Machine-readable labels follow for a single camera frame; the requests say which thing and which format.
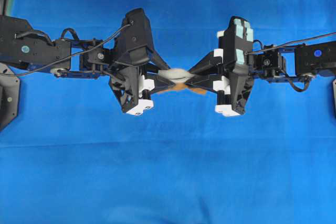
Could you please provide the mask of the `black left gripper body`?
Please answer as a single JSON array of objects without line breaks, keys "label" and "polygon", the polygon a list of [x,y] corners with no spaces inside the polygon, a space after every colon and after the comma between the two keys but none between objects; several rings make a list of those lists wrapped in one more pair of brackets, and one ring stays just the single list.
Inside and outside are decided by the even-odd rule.
[{"label": "black left gripper body", "polygon": [[111,75],[109,86],[123,113],[139,116],[154,107],[150,93],[155,84],[147,77],[145,69],[150,60],[149,50],[139,48],[127,52],[117,61],[121,68]]}]

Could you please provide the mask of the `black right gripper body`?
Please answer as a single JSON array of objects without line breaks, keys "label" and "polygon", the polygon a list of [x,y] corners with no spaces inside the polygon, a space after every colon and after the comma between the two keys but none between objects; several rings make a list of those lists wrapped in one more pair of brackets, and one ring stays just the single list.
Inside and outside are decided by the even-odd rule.
[{"label": "black right gripper body", "polygon": [[233,64],[221,63],[217,66],[218,78],[213,81],[213,90],[217,93],[215,112],[223,116],[245,113],[245,105],[254,84],[245,63],[245,52],[236,49],[235,56],[237,60]]}]

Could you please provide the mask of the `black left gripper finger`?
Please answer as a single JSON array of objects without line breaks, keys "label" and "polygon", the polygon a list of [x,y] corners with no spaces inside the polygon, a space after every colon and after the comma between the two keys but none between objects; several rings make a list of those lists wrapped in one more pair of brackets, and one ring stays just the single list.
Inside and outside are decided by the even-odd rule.
[{"label": "black left gripper finger", "polygon": [[155,94],[164,90],[171,89],[175,86],[175,83],[165,77],[159,76],[156,73],[150,73],[149,78],[154,81],[154,89],[151,90],[151,94]]},{"label": "black left gripper finger", "polygon": [[151,73],[159,73],[159,70],[169,70],[171,68],[157,51],[154,51],[151,60],[145,65],[145,67],[146,71]]}]

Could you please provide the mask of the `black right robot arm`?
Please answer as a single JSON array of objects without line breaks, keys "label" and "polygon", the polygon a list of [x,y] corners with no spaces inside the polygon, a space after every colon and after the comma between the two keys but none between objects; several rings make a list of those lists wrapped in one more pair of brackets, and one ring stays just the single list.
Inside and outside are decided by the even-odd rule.
[{"label": "black right robot arm", "polygon": [[255,79],[269,83],[289,83],[304,92],[317,76],[335,76],[335,41],[314,45],[264,47],[254,54],[253,43],[221,36],[219,48],[208,53],[190,69],[193,77],[186,85],[217,95],[215,112],[223,116],[239,116]]}]

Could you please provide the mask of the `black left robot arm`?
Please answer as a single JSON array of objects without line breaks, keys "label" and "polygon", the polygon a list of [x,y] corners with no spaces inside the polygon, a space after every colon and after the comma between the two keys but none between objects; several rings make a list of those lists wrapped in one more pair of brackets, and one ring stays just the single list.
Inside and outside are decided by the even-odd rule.
[{"label": "black left robot arm", "polygon": [[35,30],[24,19],[1,16],[1,62],[25,74],[51,73],[58,78],[109,78],[109,86],[121,110],[141,115],[151,109],[152,94],[174,87],[174,82],[159,75],[168,64],[154,48],[150,21],[141,8],[126,13],[121,27],[110,37],[113,48],[104,40],[81,40],[67,28],[71,38],[56,40]]}]

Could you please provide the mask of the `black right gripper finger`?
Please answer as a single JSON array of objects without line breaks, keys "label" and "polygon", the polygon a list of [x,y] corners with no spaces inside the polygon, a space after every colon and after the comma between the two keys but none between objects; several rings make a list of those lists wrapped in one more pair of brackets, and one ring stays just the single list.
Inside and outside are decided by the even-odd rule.
[{"label": "black right gripper finger", "polygon": [[223,63],[223,54],[214,50],[210,51],[196,65],[188,70],[189,73],[206,76],[210,74],[218,74],[218,66]]},{"label": "black right gripper finger", "polygon": [[218,74],[209,74],[206,76],[194,76],[188,79],[185,84],[192,88],[201,88],[213,93],[218,93],[213,89],[213,82],[214,81],[221,81],[221,76]]}]

